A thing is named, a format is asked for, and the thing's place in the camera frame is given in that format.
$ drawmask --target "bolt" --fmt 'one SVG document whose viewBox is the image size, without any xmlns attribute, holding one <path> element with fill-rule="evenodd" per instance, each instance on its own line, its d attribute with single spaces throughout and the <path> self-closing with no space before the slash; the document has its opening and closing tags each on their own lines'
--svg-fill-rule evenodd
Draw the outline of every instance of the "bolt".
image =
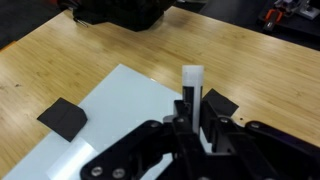
<svg viewBox="0 0 320 180">
<path fill-rule="evenodd" d="M 184 119 L 183 118 L 179 118 L 177 121 L 178 122 L 184 122 Z"/>
<path fill-rule="evenodd" d="M 259 128 L 259 127 L 260 127 L 260 124 L 254 122 L 254 123 L 251 123 L 251 127 L 253 127 L 253 128 Z"/>
<path fill-rule="evenodd" d="M 159 126 L 159 123 L 158 122 L 154 122 L 151 124 L 151 127 L 158 127 Z"/>
<path fill-rule="evenodd" d="M 97 176 L 100 176 L 102 174 L 102 172 L 103 172 L 102 167 L 97 166 L 91 170 L 91 175 L 94 177 L 97 177 Z"/>
<path fill-rule="evenodd" d="M 121 179 L 123 178 L 124 176 L 126 175 L 126 171 L 122 168 L 118 168 L 118 169 L 115 169 L 113 172 L 112 172 L 112 176 L 113 178 L 115 179 Z"/>
<path fill-rule="evenodd" d="M 210 180 L 210 178 L 202 176 L 202 177 L 199 177 L 198 180 Z"/>
<path fill-rule="evenodd" d="M 220 121 L 223 122 L 223 123 L 228 123 L 229 122 L 229 120 L 225 119 L 225 118 L 220 119 Z"/>
</svg>

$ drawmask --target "wooden table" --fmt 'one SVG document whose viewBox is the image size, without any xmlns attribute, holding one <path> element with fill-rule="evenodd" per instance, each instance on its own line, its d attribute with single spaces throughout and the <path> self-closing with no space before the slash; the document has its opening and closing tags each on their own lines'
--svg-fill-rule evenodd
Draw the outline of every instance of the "wooden table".
<svg viewBox="0 0 320 180">
<path fill-rule="evenodd" d="M 177 8 L 149 30 L 86 28 L 63 12 L 0 53 L 0 177 L 50 131 L 36 118 L 57 98 L 78 104 L 122 63 L 181 92 L 181 66 L 260 120 L 320 146 L 320 53 Z"/>
</svg>

